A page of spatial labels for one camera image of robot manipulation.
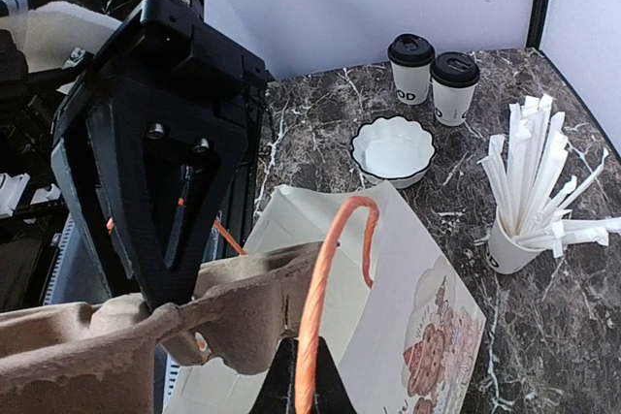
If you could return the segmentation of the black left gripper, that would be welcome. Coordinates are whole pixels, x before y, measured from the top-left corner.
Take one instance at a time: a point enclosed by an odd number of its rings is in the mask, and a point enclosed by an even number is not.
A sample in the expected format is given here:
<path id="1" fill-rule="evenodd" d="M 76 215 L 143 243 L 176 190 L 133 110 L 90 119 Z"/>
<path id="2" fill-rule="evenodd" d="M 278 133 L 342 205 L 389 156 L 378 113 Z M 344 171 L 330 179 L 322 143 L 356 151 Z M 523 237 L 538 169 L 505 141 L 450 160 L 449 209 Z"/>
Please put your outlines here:
<path id="1" fill-rule="evenodd" d="M 189 301 L 267 82 L 262 59 L 189 8 L 143 0 L 65 96 L 54 122 L 54 176 L 100 178 L 150 308 Z"/>

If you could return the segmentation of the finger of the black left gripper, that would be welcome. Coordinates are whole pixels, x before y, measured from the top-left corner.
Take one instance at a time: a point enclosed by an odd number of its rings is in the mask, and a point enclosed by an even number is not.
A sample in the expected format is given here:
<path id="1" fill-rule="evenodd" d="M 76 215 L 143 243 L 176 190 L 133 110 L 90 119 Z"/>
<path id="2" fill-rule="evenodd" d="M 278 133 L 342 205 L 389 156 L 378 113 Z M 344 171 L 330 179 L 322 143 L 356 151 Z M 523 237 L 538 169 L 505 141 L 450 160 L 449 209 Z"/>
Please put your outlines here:
<path id="1" fill-rule="evenodd" d="M 136 283 L 116 253 L 98 193 L 98 172 L 85 141 L 60 138 L 51 166 L 86 250 L 105 283 Z"/>

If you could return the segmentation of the white paper bag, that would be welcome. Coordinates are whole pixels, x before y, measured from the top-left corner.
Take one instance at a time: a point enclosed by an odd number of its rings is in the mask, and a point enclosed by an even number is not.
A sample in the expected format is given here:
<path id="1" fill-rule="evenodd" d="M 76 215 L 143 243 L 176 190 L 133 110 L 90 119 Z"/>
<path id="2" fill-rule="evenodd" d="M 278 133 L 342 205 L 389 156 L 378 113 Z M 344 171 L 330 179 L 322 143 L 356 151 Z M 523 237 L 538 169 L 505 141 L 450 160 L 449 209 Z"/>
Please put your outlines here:
<path id="1" fill-rule="evenodd" d="M 267 252 L 323 240 L 350 196 L 379 208 L 371 271 L 362 245 L 368 210 L 346 223 L 327 286 L 320 334 L 357 413 L 460 413 L 485 316 L 422 222 L 388 182 L 325 194 L 281 185 L 245 250 Z M 163 413 L 248 413 L 267 372 L 238 375 L 215 360 L 181 368 Z"/>

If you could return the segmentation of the cardboard cup carrier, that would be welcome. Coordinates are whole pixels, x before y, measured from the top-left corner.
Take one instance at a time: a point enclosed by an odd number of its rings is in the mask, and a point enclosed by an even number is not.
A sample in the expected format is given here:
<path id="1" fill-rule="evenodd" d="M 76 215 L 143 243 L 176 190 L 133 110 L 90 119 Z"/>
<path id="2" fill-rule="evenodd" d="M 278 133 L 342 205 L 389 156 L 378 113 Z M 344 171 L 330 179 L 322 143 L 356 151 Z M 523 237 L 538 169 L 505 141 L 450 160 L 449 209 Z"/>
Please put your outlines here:
<path id="1" fill-rule="evenodd" d="M 192 298 L 149 309 L 128 294 L 1 317 L 5 413 L 149 413 L 154 351 L 181 366 L 220 359 L 241 375 L 266 371 L 299 331 L 320 244 L 204 264 Z"/>

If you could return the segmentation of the white paper cup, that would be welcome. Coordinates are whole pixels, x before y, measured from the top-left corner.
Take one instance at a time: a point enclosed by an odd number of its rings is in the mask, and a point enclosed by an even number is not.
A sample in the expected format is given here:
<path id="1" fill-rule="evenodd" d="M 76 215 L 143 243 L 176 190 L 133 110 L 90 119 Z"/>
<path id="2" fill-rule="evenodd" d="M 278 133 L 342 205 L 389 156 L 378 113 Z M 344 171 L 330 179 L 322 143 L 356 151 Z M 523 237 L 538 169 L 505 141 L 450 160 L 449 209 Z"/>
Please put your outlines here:
<path id="1" fill-rule="evenodd" d="M 434 115 L 449 127 L 463 124 L 473 100 L 476 85 L 456 88 L 432 80 Z"/>
<path id="2" fill-rule="evenodd" d="M 399 101 L 409 106 L 423 104 L 429 91 L 430 65 L 406 67 L 391 63 L 391 68 Z"/>

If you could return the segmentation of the black cup lid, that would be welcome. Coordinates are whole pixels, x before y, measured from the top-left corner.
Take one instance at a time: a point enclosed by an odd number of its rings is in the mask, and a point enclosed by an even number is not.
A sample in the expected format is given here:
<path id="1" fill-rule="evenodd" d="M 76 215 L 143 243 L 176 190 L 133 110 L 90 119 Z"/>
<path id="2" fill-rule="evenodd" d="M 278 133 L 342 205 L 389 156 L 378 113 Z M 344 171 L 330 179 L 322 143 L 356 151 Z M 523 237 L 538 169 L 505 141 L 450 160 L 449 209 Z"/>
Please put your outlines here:
<path id="1" fill-rule="evenodd" d="M 424 38 L 404 33 L 397 36 L 387 49 L 388 59 L 403 67 L 422 67 L 436 56 L 434 47 Z"/>
<path id="2" fill-rule="evenodd" d="M 448 51 L 438 55 L 430 67 L 434 81 L 447 87 L 466 88 L 479 82 L 480 70 L 466 53 Z"/>

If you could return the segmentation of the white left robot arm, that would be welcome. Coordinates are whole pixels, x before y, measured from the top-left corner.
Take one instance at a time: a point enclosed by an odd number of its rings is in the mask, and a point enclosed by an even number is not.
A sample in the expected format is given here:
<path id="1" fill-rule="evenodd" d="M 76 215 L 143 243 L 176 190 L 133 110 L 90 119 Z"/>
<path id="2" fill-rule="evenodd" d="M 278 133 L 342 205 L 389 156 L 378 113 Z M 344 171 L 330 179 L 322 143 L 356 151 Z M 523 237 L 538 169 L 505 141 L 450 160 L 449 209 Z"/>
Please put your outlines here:
<path id="1" fill-rule="evenodd" d="M 115 19 L 71 68 L 32 72 L 14 25 L 54 1 Z M 1 100 L 61 85 L 50 167 L 113 296 L 189 302 L 212 223 L 253 157 L 270 74 L 207 25 L 205 0 L 3 0 Z"/>

